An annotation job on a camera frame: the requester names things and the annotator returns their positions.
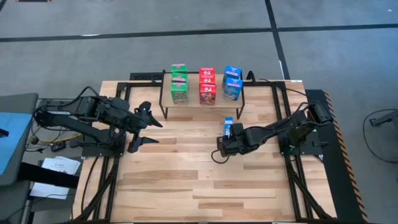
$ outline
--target blue cereal box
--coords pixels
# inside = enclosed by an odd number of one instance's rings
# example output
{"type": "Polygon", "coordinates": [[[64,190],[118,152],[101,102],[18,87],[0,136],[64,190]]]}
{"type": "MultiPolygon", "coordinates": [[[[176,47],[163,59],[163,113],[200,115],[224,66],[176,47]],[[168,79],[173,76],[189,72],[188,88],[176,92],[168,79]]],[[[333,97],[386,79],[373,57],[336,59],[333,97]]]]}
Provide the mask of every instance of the blue cereal box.
{"type": "Polygon", "coordinates": [[[224,135],[229,137],[229,127],[233,124],[233,118],[232,117],[225,117],[224,118],[224,135]]]}
{"type": "Polygon", "coordinates": [[[227,78],[225,82],[223,98],[226,100],[238,100],[242,86],[242,80],[227,78]]]}
{"type": "Polygon", "coordinates": [[[240,68],[234,68],[232,66],[227,65],[224,70],[224,78],[223,78],[223,88],[225,87],[225,81],[227,78],[241,79],[240,68]]]}

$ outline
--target red cereal box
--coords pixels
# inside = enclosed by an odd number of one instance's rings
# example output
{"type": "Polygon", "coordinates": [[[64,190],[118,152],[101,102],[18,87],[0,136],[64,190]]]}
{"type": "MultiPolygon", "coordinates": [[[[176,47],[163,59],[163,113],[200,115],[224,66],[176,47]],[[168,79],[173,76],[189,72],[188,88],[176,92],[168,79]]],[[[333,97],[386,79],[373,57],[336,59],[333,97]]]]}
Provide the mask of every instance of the red cereal box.
{"type": "Polygon", "coordinates": [[[199,84],[216,84],[216,71],[214,68],[200,68],[199,84]]]}
{"type": "Polygon", "coordinates": [[[199,99],[201,105],[214,105],[216,103],[216,85],[200,84],[199,99]]]}

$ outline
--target cardboard box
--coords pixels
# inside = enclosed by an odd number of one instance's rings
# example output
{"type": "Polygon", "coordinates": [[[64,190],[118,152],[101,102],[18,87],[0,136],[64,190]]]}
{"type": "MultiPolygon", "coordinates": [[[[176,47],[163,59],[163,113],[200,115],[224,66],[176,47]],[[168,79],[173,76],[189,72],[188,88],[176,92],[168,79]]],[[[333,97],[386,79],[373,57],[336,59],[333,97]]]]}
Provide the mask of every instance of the cardboard box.
{"type": "Polygon", "coordinates": [[[223,88],[225,87],[225,82],[227,78],[233,79],[241,79],[242,70],[240,68],[235,68],[227,65],[224,70],[224,78],[223,78],[223,88]]]}
{"type": "Polygon", "coordinates": [[[201,105],[214,105],[216,103],[216,85],[200,84],[199,100],[201,105]]]}
{"type": "Polygon", "coordinates": [[[175,82],[170,88],[174,103],[188,103],[188,85],[187,83],[175,82]]]}
{"type": "Polygon", "coordinates": [[[180,72],[173,72],[172,73],[172,82],[188,82],[188,74],[180,73],[180,72]]]}
{"type": "Polygon", "coordinates": [[[242,80],[227,78],[225,82],[223,98],[226,100],[238,100],[242,86],[242,80]]]}
{"type": "Polygon", "coordinates": [[[199,85],[200,84],[216,84],[216,71],[214,68],[200,68],[199,85]]]}
{"type": "Polygon", "coordinates": [[[187,65],[185,64],[173,64],[172,65],[172,73],[173,72],[180,72],[180,73],[187,73],[187,65]]]}
{"type": "Polygon", "coordinates": [[[224,118],[224,135],[229,137],[229,127],[233,124],[234,119],[232,117],[224,118]]]}

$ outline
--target green cereal box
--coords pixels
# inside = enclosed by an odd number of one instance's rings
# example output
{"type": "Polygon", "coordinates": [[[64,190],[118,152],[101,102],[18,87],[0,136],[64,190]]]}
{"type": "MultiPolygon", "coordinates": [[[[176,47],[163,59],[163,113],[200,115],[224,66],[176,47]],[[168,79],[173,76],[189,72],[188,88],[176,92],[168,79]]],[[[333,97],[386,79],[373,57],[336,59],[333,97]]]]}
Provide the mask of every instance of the green cereal box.
{"type": "Polygon", "coordinates": [[[187,65],[185,64],[173,64],[172,65],[172,73],[173,72],[180,72],[180,73],[187,73],[187,65]]]}
{"type": "Polygon", "coordinates": [[[188,75],[186,73],[173,72],[172,82],[188,82],[188,75]]]}
{"type": "Polygon", "coordinates": [[[170,91],[174,103],[188,103],[188,85],[186,83],[172,83],[170,91]]]}

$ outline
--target concrete floor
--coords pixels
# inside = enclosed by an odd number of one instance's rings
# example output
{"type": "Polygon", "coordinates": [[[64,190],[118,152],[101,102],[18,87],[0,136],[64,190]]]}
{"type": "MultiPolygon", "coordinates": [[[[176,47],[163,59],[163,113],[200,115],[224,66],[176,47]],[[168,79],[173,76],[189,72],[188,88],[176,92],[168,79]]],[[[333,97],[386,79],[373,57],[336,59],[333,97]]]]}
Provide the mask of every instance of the concrete floor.
{"type": "MultiPolygon", "coordinates": [[[[278,27],[398,23],[395,0],[271,3],[278,27]]],[[[0,38],[232,27],[270,27],[264,1],[7,1],[0,12],[0,38]]],[[[280,39],[291,79],[330,93],[370,221],[395,223],[398,166],[366,149],[361,125],[370,112],[398,106],[398,29],[284,32],[280,39]]],[[[0,58],[0,95],[34,91],[43,98],[70,98],[84,86],[99,90],[102,80],[127,80],[130,72],[161,71],[174,62],[187,63],[189,70],[212,66],[217,71],[231,64],[258,77],[282,78],[271,33],[0,43],[0,58]]],[[[391,125],[366,130],[380,156],[398,160],[391,125]]],[[[43,138],[51,134],[40,133],[43,138]]],[[[40,212],[34,223],[62,222],[69,215],[67,208],[40,212]]]]}

